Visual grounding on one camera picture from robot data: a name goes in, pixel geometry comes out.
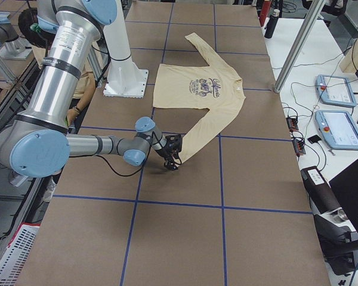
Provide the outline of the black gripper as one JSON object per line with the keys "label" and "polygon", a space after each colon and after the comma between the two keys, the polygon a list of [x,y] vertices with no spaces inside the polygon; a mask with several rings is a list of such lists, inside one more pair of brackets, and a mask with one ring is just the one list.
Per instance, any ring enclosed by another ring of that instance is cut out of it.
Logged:
{"label": "black gripper", "polygon": [[[174,150],[176,149],[176,143],[174,140],[167,140],[165,146],[156,150],[157,154],[164,158],[166,161],[174,160]],[[178,170],[179,164],[172,162],[165,162],[164,167],[168,170]]]}

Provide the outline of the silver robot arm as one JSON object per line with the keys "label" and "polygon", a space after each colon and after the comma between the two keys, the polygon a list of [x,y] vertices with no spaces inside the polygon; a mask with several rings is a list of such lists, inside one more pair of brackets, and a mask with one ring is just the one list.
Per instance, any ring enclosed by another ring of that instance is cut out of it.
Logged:
{"label": "silver robot arm", "polygon": [[78,135],[68,131],[67,112],[92,43],[101,39],[105,26],[116,26],[116,44],[123,59],[110,50],[110,79],[106,94],[141,97],[147,70],[132,62],[124,15],[119,1],[41,1],[39,27],[55,38],[42,60],[30,103],[14,122],[0,129],[0,164],[18,174],[44,178],[58,172],[71,157],[104,157],[115,154],[141,169],[151,150],[164,166],[181,164],[180,135],[165,136],[149,117],[135,123],[132,139],[116,136]]}

